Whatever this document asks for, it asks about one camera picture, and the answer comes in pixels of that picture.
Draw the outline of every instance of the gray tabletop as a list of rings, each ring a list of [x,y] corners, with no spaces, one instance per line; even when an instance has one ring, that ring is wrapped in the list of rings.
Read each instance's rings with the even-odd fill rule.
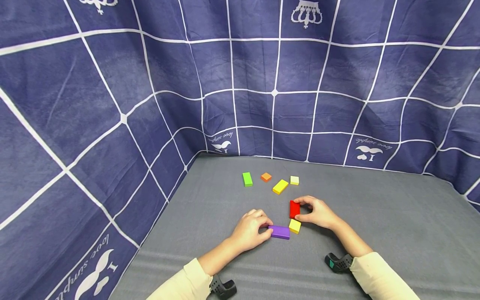
[[[250,172],[253,186],[243,186]],[[273,178],[265,183],[264,173]],[[299,176],[277,195],[280,180]],[[447,182],[427,176],[257,157],[200,155],[110,299],[145,299],[192,258],[220,243],[238,219],[263,209],[288,226],[289,200],[324,199],[423,300],[480,299],[480,215]],[[369,299],[351,274],[323,262],[345,250],[326,229],[302,224],[290,240],[270,239],[231,262],[233,299]]]

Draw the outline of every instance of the hand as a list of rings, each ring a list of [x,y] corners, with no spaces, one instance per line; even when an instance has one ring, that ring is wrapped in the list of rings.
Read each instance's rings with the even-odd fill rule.
[[[293,200],[300,205],[309,204],[312,212],[305,215],[296,215],[295,219],[300,222],[309,222],[318,226],[331,229],[338,224],[341,219],[338,217],[325,202],[312,196],[303,196]]]
[[[233,230],[232,235],[228,238],[238,254],[253,249],[272,236],[273,229],[267,229],[264,233],[259,234],[258,229],[273,225],[267,215],[261,209],[252,209],[243,215]]]

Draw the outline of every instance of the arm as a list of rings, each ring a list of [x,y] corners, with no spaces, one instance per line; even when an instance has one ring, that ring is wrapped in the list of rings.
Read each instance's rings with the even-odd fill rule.
[[[309,205],[312,212],[296,215],[300,222],[310,222],[331,229],[353,259],[350,270],[365,293],[373,300],[420,300],[402,278],[370,248],[325,202],[311,196],[294,200]]]
[[[232,235],[204,254],[193,259],[172,276],[147,300],[204,300],[210,294],[212,276],[244,251],[255,248],[272,235],[272,229],[262,234],[260,227],[273,225],[263,210],[252,209],[242,216]]]

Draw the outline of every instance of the purple block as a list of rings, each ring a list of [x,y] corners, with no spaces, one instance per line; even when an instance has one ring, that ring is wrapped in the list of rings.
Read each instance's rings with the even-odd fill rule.
[[[278,238],[278,239],[284,239],[284,240],[290,239],[290,229],[288,227],[272,225],[272,226],[269,226],[268,228],[273,229],[272,238]]]

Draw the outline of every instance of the person's right hand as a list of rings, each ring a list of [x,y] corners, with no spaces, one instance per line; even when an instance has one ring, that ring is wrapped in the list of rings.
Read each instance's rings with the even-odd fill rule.
[[[293,200],[300,205],[308,204],[312,212],[305,215],[296,215],[295,219],[300,222],[309,222],[318,226],[331,229],[341,221],[325,202],[312,196],[303,196]]]

